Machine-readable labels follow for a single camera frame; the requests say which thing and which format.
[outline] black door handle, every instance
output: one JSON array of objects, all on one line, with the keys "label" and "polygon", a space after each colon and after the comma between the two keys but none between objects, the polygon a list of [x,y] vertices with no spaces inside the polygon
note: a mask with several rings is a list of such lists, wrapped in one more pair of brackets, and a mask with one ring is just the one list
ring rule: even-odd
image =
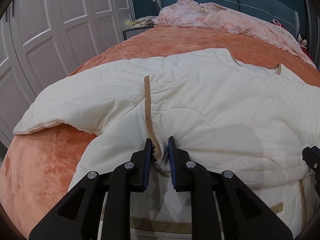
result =
[{"label": "black door handle", "polygon": [[12,1],[12,17],[14,17],[14,0]]}]

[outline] white quilt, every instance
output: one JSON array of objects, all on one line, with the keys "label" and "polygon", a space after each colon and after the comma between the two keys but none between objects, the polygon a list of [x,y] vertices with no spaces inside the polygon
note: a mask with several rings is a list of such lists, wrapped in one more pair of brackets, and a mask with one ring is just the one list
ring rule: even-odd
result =
[{"label": "white quilt", "polygon": [[[143,149],[146,138],[152,139],[162,172],[155,181],[163,184],[164,179],[165,184],[158,194],[162,205],[157,207],[157,197],[149,192],[146,206],[156,212],[132,211],[138,217],[191,222],[189,197],[180,195],[186,203],[175,202],[177,194],[165,179],[170,172],[169,136],[209,170],[233,171],[268,206],[283,203],[277,215],[294,236],[318,202],[301,153],[306,146],[320,145],[320,89],[283,65],[275,71],[246,65],[227,49],[103,64],[43,90],[14,134],[60,123],[98,135],[85,150],[69,189],[89,171],[113,171]],[[304,197],[308,201],[303,206]],[[152,236],[177,238],[159,234]]]}]

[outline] blue gripper pad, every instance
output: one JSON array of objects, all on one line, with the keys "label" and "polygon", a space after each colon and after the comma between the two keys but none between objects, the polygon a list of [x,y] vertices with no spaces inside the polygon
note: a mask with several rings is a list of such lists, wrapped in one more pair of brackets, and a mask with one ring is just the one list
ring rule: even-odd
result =
[{"label": "blue gripper pad", "polygon": [[146,161],[145,161],[144,167],[143,167],[143,187],[144,187],[144,190],[147,189],[147,186],[149,184],[151,158],[152,158],[152,143],[150,142],[149,146],[148,146]]},{"label": "blue gripper pad", "polygon": [[173,148],[170,138],[168,139],[168,155],[169,155],[169,162],[170,162],[170,170],[171,170],[171,179],[173,188],[176,189],[177,186],[177,170],[176,170],[176,163],[173,154]]}]

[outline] folded cloth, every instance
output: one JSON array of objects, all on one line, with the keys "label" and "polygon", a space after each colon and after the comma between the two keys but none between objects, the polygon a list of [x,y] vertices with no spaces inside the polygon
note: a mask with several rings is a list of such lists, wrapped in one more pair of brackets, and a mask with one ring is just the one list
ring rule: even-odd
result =
[{"label": "folded cloth", "polygon": [[144,22],[136,23],[135,25],[132,26],[132,28],[143,28],[152,24],[154,24],[153,21],[144,21]]},{"label": "folded cloth", "polygon": [[153,18],[155,18],[156,16],[146,16],[146,17],[141,17],[137,20],[135,20],[134,22],[136,23],[140,23],[140,22],[147,22],[147,21],[151,21]]}]

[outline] red fabric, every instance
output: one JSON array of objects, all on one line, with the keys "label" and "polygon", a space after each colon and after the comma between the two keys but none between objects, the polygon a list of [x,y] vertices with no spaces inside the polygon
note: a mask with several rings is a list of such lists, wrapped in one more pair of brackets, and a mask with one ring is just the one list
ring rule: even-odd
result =
[{"label": "red fabric", "polygon": [[307,49],[306,48],[301,48],[302,51],[312,60],[313,62],[313,59],[311,58],[311,56],[309,55],[309,53],[307,52]]},{"label": "red fabric", "polygon": [[279,25],[279,26],[281,26],[282,28],[284,28],[285,30],[287,30],[287,29],[284,27],[284,25],[283,25],[282,23],[278,22],[277,20],[272,20],[272,23],[275,24],[275,25]]}]

